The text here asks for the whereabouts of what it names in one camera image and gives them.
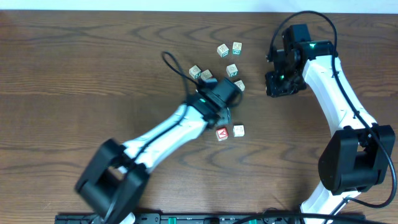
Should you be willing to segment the red letter A wooden block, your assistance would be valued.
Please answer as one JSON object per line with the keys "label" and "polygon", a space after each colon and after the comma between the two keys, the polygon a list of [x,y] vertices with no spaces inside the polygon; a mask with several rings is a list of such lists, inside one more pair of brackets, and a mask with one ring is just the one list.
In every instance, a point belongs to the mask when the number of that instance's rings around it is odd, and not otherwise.
{"label": "red letter A wooden block", "polygon": [[229,134],[226,128],[220,128],[216,130],[216,137],[219,141],[224,141],[228,138]]}

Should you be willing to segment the yellow wooden block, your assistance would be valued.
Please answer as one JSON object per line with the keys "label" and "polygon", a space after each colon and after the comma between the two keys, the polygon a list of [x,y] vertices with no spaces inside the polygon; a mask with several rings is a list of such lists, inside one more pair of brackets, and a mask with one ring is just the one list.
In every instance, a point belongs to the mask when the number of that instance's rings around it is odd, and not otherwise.
{"label": "yellow wooden block", "polygon": [[234,125],[233,126],[233,134],[234,137],[243,137],[245,135],[245,130],[243,125]]}

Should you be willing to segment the red number 8 wooden block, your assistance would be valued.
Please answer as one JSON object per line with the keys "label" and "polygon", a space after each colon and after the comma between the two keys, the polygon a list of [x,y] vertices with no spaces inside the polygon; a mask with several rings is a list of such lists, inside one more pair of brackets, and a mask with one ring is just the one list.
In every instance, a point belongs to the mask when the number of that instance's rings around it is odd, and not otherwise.
{"label": "red number 8 wooden block", "polygon": [[202,80],[209,80],[213,78],[212,73],[210,72],[210,70],[204,70],[201,72],[200,78]]}

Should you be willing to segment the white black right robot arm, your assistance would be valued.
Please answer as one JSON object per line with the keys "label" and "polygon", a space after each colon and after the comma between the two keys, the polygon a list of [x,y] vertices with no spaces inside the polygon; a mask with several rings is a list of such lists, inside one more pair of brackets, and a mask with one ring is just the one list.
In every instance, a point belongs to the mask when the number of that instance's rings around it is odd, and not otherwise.
{"label": "white black right robot arm", "polygon": [[281,50],[267,55],[274,70],[266,73],[267,95],[293,95],[310,87],[329,125],[331,139],[318,161],[320,183],[300,206],[301,223],[332,223],[348,202],[384,181],[396,135],[389,125],[378,125],[349,85],[335,46],[328,40],[303,37],[286,40]]}

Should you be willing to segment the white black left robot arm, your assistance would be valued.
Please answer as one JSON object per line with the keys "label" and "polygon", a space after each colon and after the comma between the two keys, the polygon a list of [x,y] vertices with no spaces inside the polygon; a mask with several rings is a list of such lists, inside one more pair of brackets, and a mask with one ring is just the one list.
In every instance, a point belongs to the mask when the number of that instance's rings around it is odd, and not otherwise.
{"label": "white black left robot arm", "polygon": [[198,91],[162,123],[122,144],[109,139],[100,145],[75,185],[75,191],[103,223],[133,223],[151,172],[180,146],[212,128],[219,113],[236,95]]}

